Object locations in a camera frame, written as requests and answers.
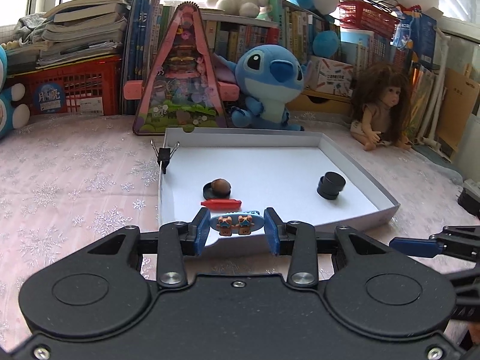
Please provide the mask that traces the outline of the red crayon piece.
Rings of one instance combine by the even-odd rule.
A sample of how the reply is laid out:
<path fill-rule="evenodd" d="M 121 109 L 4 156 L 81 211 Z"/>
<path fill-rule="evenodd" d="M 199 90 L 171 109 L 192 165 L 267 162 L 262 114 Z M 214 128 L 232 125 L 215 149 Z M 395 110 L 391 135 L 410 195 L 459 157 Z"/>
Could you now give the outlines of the red crayon piece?
<path fill-rule="evenodd" d="M 215 198 L 205 200 L 201 205 L 211 211 L 237 211 L 241 208 L 242 202 L 238 199 Z"/>

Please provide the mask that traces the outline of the blue bear hair clip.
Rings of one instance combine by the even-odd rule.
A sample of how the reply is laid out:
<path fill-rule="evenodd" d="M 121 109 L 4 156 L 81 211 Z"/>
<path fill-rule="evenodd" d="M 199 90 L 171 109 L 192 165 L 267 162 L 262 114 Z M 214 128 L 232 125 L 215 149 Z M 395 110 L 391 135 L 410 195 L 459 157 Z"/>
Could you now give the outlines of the blue bear hair clip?
<path fill-rule="evenodd" d="M 247 236 L 264 227 L 264 217 L 258 211 L 239 211 L 210 218 L 210 228 L 220 236 Z"/>

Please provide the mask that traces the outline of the black round lid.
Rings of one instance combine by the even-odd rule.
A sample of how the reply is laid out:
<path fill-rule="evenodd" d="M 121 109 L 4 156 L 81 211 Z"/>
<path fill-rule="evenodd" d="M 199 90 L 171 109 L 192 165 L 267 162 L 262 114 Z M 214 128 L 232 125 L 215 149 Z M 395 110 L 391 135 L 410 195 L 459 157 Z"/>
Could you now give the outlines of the black round lid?
<path fill-rule="evenodd" d="M 229 199 L 231 194 L 231 185 L 225 180 L 214 180 L 203 186 L 202 194 L 205 200 Z"/>

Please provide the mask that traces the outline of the brown walnut shaped toy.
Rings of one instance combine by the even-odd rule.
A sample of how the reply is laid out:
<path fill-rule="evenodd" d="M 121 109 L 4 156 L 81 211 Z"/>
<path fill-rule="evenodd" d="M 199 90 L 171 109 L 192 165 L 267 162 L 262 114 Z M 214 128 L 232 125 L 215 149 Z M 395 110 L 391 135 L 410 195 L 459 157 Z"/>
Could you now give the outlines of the brown walnut shaped toy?
<path fill-rule="evenodd" d="M 229 195 L 231 185 L 227 180 L 219 178 L 211 182 L 211 190 L 216 195 Z"/>

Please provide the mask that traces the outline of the black small round cap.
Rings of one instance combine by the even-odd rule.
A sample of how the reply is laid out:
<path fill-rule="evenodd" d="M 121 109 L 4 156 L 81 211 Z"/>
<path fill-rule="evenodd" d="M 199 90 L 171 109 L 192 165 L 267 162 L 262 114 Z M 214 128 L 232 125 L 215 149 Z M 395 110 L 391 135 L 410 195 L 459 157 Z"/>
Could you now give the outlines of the black small round cap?
<path fill-rule="evenodd" d="M 317 193 L 326 200 L 335 200 L 338 197 L 339 191 L 328 189 L 323 185 L 319 185 L 316 189 Z"/>

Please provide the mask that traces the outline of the grey cardboard box lid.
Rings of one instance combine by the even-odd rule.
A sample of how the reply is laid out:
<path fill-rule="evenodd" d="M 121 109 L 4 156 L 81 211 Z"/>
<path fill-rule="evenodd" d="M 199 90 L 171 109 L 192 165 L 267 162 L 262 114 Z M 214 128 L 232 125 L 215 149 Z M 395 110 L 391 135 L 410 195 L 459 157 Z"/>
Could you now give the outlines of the grey cardboard box lid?
<path fill-rule="evenodd" d="M 285 220 L 299 219 L 319 231 L 346 224 L 359 231 L 387 224 L 399 209 L 395 198 L 358 162 L 323 133 L 240 128 L 170 128 L 164 144 L 180 148 L 160 177 L 159 223 L 190 221 L 203 186 L 222 178 L 245 211 L 272 207 Z M 344 177 L 335 200 L 317 193 L 326 172 Z"/>

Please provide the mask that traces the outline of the black binder clip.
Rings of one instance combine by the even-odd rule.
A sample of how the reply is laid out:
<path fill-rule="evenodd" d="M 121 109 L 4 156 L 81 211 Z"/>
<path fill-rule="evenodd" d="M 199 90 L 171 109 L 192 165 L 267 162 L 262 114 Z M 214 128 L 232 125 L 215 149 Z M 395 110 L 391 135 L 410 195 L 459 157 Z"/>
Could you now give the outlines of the black binder clip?
<path fill-rule="evenodd" d="M 180 148 L 181 144 L 179 141 L 177 141 L 173 146 L 169 146 L 165 144 L 162 144 L 162 146 L 159 146 L 155 143 L 154 140 L 151 140 L 150 144 L 152 149 L 154 150 L 156 162 L 160 167 L 161 174 L 165 175 L 167 173 L 167 169 L 173 155 Z"/>

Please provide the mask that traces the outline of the pink triangular toy house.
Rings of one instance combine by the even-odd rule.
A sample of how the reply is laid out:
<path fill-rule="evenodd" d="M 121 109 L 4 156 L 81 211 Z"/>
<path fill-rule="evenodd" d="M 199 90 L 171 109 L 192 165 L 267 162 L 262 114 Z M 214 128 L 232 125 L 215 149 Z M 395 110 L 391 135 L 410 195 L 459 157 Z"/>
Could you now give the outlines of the pink triangular toy house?
<path fill-rule="evenodd" d="M 163 135 L 168 128 L 224 128 L 225 95 L 238 92 L 216 79 L 201 10 L 193 2 L 177 6 L 147 78 L 129 80 L 123 88 L 126 100 L 138 101 L 138 136 Z"/>

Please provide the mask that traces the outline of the pink snowflake tablecloth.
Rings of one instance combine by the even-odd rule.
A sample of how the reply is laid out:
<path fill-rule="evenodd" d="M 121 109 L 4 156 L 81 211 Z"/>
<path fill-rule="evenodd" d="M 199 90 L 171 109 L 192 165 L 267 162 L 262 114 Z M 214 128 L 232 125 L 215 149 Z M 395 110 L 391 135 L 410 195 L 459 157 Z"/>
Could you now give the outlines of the pink snowflake tablecloth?
<path fill-rule="evenodd" d="M 400 203 L 370 231 L 381 242 L 425 238 L 447 225 L 476 225 L 458 205 L 453 178 L 413 151 L 364 152 L 334 116 L 306 113 L 301 123 L 335 141 Z M 128 116 L 53 115 L 1 141 L 1 347 L 29 336 L 18 306 L 26 279 L 127 224 L 158 228 L 161 137 L 133 134 Z"/>

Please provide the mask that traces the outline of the blue Stitch plush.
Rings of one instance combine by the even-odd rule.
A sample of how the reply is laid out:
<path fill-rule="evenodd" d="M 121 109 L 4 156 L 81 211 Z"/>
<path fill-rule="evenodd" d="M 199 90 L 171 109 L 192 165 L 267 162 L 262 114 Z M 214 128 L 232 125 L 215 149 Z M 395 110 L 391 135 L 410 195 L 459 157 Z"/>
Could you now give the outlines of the blue Stitch plush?
<path fill-rule="evenodd" d="M 249 49 L 239 61 L 220 55 L 216 60 L 234 75 L 245 95 L 244 108 L 234 107 L 231 120 L 236 128 L 302 131 L 290 122 L 287 103 L 305 89 L 312 74 L 312 63 L 301 64 L 285 47 L 261 45 Z"/>

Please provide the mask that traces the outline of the brown haired baby doll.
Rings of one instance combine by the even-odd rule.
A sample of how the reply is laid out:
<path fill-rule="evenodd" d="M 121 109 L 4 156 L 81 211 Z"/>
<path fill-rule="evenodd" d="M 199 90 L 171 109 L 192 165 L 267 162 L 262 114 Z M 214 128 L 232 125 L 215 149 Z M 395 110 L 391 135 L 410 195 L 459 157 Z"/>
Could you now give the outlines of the brown haired baby doll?
<path fill-rule="evenodd" d="M 391 64 L 377 63 L 363 71 L 352 94 L 350 133 L 372 151 L 380 146 L 411 148 L 405 129 L 411 116 L 408 77 Z"/>

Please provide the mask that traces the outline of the white pencil printed box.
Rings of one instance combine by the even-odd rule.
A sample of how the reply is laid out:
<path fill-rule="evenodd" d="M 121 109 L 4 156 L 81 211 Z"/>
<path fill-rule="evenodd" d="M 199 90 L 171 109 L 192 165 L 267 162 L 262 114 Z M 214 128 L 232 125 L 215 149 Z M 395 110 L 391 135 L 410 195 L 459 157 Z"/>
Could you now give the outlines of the white pencil printed box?
<path fill-rule="evenodd" d="M 354 67 L 348 63 L 312 55 L 309 88 L 323 94 L 351 96 Z"/>

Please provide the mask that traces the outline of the red plastic crate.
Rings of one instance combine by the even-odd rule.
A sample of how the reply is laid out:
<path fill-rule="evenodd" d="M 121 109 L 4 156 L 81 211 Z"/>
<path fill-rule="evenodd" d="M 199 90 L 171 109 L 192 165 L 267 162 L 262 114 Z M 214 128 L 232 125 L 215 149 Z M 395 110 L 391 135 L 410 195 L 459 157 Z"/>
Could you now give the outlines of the red plastic crate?
<path fill-rule="evenodd" d="M 34 116 L 119 113 L 121 57 L 106 55 L 12 75 L 7 85 L 22 84 L 21 102 Z"/>

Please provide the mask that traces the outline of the row of upright books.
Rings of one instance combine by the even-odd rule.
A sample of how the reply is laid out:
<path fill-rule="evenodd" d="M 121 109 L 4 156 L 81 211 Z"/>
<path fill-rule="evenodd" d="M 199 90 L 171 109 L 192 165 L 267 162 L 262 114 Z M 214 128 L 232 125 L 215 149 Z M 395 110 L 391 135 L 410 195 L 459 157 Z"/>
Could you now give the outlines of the row of upright books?
<path fill-rule="evenodd" d="M 177 6 L 157 9 L 153 7 L 151 1 L 133 0 L 128 22 L 128 50 L 124 59 L 126 72 L 122 82 L 123 87 L 129 80 L 147 78 Z M 278 45 L 287 48 L 301 64 L 308 62 L 308 52 L 294 53 L 292 49 L 280 43 L 279 37 L 288 30 L 279 22 L 232 16 L 224 12 L 219 13 L 214 19 L 209 19 L 204 17 L 203 9 L 200 8 L 200 10 L 216 79 L 221 85 L 237 86 L 233 73 L 216 60 L 216 55 L 236 63 L 253 47 Z M 244 94 L 239 87 L 237 94 L 225 95 L 223 104 L 227 119 L 230 116 L 228 109 L 235 106 L 242 95 Z M 122 109 L 126 115 L 136 115 L 138 101 L 132 102 L 133 105 Z"/>

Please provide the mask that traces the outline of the stack of books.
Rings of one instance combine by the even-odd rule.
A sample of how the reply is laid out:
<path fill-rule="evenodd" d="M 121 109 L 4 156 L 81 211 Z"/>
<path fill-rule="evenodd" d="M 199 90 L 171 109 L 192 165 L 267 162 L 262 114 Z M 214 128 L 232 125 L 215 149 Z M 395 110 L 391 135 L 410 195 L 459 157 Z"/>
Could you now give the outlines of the stack of books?
<path fill-rule="evenodd" d="M 115 49 L 132 0 L 64 0 L 19 18 L 1 47 L 11 75 Z"/>

